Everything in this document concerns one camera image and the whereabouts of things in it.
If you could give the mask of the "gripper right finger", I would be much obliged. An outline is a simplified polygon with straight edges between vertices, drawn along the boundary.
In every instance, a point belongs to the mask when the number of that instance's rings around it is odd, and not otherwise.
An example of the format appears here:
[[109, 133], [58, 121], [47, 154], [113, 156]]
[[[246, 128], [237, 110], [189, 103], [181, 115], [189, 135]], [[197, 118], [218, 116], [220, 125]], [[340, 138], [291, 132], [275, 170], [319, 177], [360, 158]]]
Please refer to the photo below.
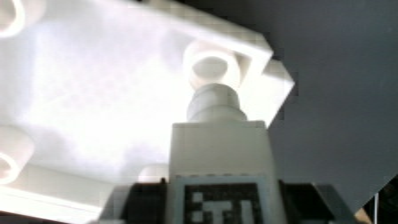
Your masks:
[[356, 224], [330, 184], [278, 182], [287, 224]]

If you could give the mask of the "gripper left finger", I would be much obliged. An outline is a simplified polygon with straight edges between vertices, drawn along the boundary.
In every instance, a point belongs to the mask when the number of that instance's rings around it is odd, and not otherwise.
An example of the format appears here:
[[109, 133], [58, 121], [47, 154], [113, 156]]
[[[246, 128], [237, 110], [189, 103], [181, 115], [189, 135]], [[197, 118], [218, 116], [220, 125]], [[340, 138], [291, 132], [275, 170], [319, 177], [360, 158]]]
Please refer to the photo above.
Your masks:
[[109, 193], [99, 224], [165, 224], [166, 181], [118, 185]]

